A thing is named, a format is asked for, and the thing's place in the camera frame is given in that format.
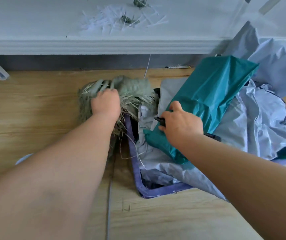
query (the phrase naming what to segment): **white shelf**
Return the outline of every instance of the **white shelf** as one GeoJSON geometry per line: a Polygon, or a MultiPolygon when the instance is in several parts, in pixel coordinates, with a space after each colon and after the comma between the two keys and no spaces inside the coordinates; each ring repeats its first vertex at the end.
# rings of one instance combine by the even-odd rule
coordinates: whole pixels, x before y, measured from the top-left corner
{"type": "Polygon", "coordinates": [[[286,45],[286,21],[277,16],[286,6],[279,3],[261,18],[265,1],[148,0],[168,23],[102,33],[81,31],[82,11],[94,17],[97,6],[113,5],[138,16],[133,0],[0,0],[0,54],[220,53],[247,20],[261,36],[286,45]]]}

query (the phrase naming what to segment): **bundle of hay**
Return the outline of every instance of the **bundle of hay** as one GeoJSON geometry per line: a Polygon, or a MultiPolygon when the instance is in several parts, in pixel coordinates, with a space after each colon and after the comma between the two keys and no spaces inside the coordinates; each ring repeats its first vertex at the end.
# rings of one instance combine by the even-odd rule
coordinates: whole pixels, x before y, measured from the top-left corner
{"type": "Polygon", "coordinates": [[[158,95],[151,88],[148,79],[131,79],[126,76],[117,76],[113,80],[101,79],[86,84],[78,91],[81,122],[86,121],[92,115],[91,99],[96,97],[97,92],[104,91],[106,88],[117,89],[120,96],[121,115],[114,127],[114,135],[119,136],[125,129],[124,113],[138,121],[139,105],[156,107],[158,95]]]}

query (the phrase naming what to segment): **purple container rim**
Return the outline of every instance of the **purple container rim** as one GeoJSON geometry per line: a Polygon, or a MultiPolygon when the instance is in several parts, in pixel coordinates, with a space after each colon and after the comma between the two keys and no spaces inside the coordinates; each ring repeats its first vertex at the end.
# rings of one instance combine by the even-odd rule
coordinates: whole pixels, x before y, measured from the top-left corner
{"type": "Polygon", "coordinates": [[[162,195],[168,195],[168,194],[176,193],[178,191],[188,190],[188,189],[193,188],[192,186],[185,184],[185,183],[177,183],[177,184],[163,186],[163,187],[156,188],[156,189],[146,188],[141,178],[139,159],[137,158],[136,147],[133,143],[135,139],[134,139],[133,130],[132,130],[131,118],[128,114],[125,115],[125,126],[127,129],[126,131],[127,135],[132,139],[132,141],[128,139],[128,142],[129,142],[129,148],[130,148],[130,157],[132,158],[132,167],[133,167],[135,186],[143,198],[149,199],[149,198],[154,198],[154,197],[158,197],[162,195]]]}

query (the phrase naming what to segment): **left hand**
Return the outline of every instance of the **left hand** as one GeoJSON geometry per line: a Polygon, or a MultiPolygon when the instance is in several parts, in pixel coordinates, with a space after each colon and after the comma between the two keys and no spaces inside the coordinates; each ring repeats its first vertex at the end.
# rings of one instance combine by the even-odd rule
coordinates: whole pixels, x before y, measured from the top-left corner
{"type": "Polygon", "coordinates": [[[93,115],[103,115],[115,124],[121,114],[120,97],[116,89],[105,89],[98,92],[91,100],[93,115]]]}

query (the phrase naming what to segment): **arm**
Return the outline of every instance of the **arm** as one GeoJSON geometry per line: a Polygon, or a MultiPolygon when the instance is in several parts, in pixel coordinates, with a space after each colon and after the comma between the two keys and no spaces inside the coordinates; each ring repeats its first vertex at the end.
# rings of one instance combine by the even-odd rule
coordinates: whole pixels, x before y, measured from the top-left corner
{"type": "Polygon", "coordinates": [[[93,116],[0,178],[0,239],[81,239],[120,115],[117,91],[93,116]]]}
{"type": "Polygon", "coordinates": [[[199,117],[164,112],[171,145],[204,173],[247,222],[266,239],[286,239],[286,167],[229,147],[203,135],[199,117]]]}

